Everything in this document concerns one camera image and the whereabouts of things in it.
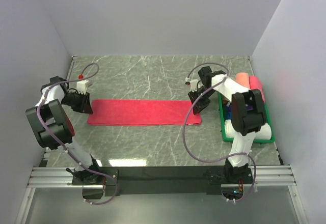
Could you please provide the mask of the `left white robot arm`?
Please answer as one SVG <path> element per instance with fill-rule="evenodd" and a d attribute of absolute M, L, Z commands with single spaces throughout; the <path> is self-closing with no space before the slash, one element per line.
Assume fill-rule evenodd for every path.
<path fill-rule="evenodd" d="M 93 156 L 84 151 L 76 142 L 73 126 L 63 109 L 71 107 L 74 112 L 93 114 L 90 94 L 85 90 L 69 90 L 67 80 L 55 76 L 50 83 L 41 88 L 40 101 L 25 111 L 33 134 L 42 148 L 72 153 L 78 161 L 73 161 L 74 169 L 66 169 L 75 178 L 84 183 L 97 184 L 102 179 L 102 170 Z"/>

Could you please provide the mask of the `red towel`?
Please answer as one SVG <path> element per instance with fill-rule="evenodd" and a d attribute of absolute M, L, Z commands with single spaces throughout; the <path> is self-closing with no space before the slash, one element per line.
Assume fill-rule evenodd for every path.
<path fill-rule="evenodd" d="M 185 100 L 94 99 L 93 126 L 162 126 L 183 125 L 191 107 Z"/>

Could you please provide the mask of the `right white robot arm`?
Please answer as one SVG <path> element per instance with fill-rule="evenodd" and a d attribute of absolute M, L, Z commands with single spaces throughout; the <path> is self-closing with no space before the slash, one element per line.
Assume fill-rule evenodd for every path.
<path fill-rule="evenodd" d="M 210 96 L 218 92 L 231 103 L 231 124 L 235 130 L 232 148 L 225 156 L 224 177 L 230 183 L 251 176 L 250 151 L 256 134 L 266 124 L 267 116 L 262 94 L 258 89 L 250 90 L 229 77 L 227 69 L 212 71 L 209 66 L 198 65 L 199 79 L 185 78 L 190 86 L 189 113 L 199 114 L 210 103 Z"/>

